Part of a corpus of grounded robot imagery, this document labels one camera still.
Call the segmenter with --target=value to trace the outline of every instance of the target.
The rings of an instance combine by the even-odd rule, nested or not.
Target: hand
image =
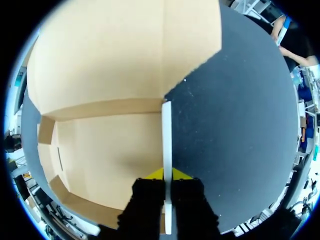
[[[285,49],[283,46],[279,46],[279,50],[280,50],[280,52],[282,53],[282,55],[283,55],[284,57],[287,57],[287,56],[288,56],[289,51],[288,51],[287,49]]]
[[[271,38],[273,39],[273,41],[274,41],[275,43],[277,43],[277,41],[278,41],[278,35],[275,34],[274,32],[271,32],[270,36],[271,36]]]

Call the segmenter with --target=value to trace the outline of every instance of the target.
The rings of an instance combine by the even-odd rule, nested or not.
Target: black table surface
[[[298,113],[290,73],[275,43],[248,18],[220,9],[222,50],[165,98],[172,101],[173,167],[202,180],[224,232],[281,194],[296,154]],[[21,120],[26,161],[40,187],[59,203],[39,161],[40,119],[26,94]]]

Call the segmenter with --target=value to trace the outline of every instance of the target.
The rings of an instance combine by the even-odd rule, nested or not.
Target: blue object
[[[318,145],[315,145],[313,161],[317,160],[318,151],[319,151],[319,147],[318,147]]]
[[[309,114],[306,116],[306,127],[313,128],[314,127],[314,118]]]
[[[290,22],[291,22],[291,18],[286,16],[285,17],[285,20],[284,20],[284,23],[283,23],[283,27],[281,28],[281,31],[278,35],[278,40],[276,41],[276,45],[279,46],[282,39],[284,39],[284,36],[289,28],[289,25],[290,25]]]
[[[284,20],[283,27],[285,27],[286,29],[288,29],[290,23],[291,23],[291,18],[290,18],[289,16],[286,16],[286,17],[285,17],[285,20]]]
[[[292,79],[294,85],[296,85],[296,86],[302,85],[303,86],[303,79],[301,77],[298,66],[292,70],[290,75],[291,75],[291,79]]]
[[[315,131],[314,131],[313,127],[307,127],[305,130],[305,138],[313,139],[314,133],[315,133]]]
[[[21,84],[22,75],[18,75],[15,79],[14,86],[19,87]]]
[[[305,102],[309,102],[312,100],[312,95],[311,95],[311,91],[309,88],[307,87],[300,87],[301,85],[299,85],[298,88],[298,95],[299,95],[299,99],[303,99]]]

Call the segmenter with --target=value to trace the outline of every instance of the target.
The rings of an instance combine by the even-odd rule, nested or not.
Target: white divider
[[[162,104],[162,152],[163,152],[163,178],[165,182],[164,200],[164,226],[165,234],[172,232],[172,202],[171,202],[171,180],[172,180],[172,121],[171,101]]]

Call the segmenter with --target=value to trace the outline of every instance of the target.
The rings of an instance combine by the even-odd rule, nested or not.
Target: brown cardboard
[[[307,120],[304,116],[300,117],[300,127],[301,128],[306,128],[307,127]]]
[[[27,87],[61,203],[116,228],[135,179],[162,167],[164,95],[220,49],[218,0],[70,0],[52,14]]]

